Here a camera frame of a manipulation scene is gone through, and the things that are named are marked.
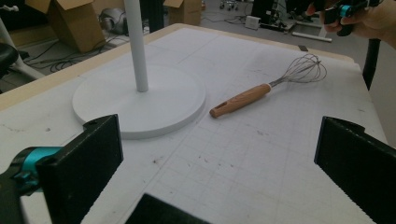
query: round white base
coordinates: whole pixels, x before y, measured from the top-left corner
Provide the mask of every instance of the round white base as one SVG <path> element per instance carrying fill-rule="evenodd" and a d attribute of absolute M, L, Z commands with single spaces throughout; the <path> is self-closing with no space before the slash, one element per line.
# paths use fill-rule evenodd
<path fill-rule="evenodd" d="M 134 69 L 92 75 L 76 90 L 73 108 L 81 122 L 118 114 L 123 139 L 173 132 L 204 108 L 205 85 L 176 68 L 149 65 L 148 91 L 136 90 Z"/>

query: wire whisk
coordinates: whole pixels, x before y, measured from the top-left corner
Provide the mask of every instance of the wire whisk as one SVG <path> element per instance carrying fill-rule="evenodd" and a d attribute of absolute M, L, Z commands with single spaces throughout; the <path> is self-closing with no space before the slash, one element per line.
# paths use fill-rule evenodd
<path fill-rule="evenodd" d="M 273 87 L 283 82 L 309 83 L 318 82 L 327 76 L 326 67 L 321 63 L 317 55 L 305 54 L 293 60 L 285 74 L 275 81 L 264 83 L 244 91 L 226 102 L 212 108 L 210 115 L 217 118 L 221 115 L 234 112 L 235 110 L 249 105 L 261 99 Z"/>

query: stain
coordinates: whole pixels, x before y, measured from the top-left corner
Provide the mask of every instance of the stain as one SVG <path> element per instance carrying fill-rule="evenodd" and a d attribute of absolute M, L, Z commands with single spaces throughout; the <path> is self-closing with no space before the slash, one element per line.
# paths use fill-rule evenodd
<path fill-rule="evenodd" d="M 161 157 L 158 158 L 158 159 L 153 160 L 152 163 L 154 163 L 154 164 L 159 164 L 159 163 L 160 163 L 160 160 L 161 160 L 162 158 L 163 158 L 163 156 L 161 156 Z"/>

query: hand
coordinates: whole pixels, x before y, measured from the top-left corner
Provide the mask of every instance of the hand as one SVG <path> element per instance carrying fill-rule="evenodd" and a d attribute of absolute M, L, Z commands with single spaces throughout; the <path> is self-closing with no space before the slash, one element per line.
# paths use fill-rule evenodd
<path fill-rule="evenodd" d="M 326 7 L 330 7 L 337 1 L 327 1 Z M 396 1 L 384 0 L 377 7 L 369 7 L 367 10 L 361 9 L 350 18 L 343 18 L 341 21 L 335 21 L 326 24 L 325 29 L 328 32 L 338 32 L 341 30 L 341 24 L 353 24 L 353 33 L 367 38 L 378 38 L 391 44 L 396 49 Z M 307 15 L 315 13 L 315 7 L 311 4 Z M 320 20 L 324 21 L 324 11 L 320 12 Z"/>

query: wooden handle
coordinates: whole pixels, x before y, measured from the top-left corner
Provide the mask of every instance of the wooden handle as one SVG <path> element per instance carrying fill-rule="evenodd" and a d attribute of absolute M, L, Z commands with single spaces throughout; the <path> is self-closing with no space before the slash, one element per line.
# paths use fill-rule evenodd
<path fill-rule="evenodd" d="M 234 112 L 235 110 L 249 105 L 260 98 L 262 98 L 266 93 L 270 92 L 271 86 L 268 84 L 262 84 L 260 86 L 253 87 L 248 91 L 239 93 L 230 100 L 218 105 L 210 110 L 209 114 L 213 118 L 217 118 L 223 114 Z"/>

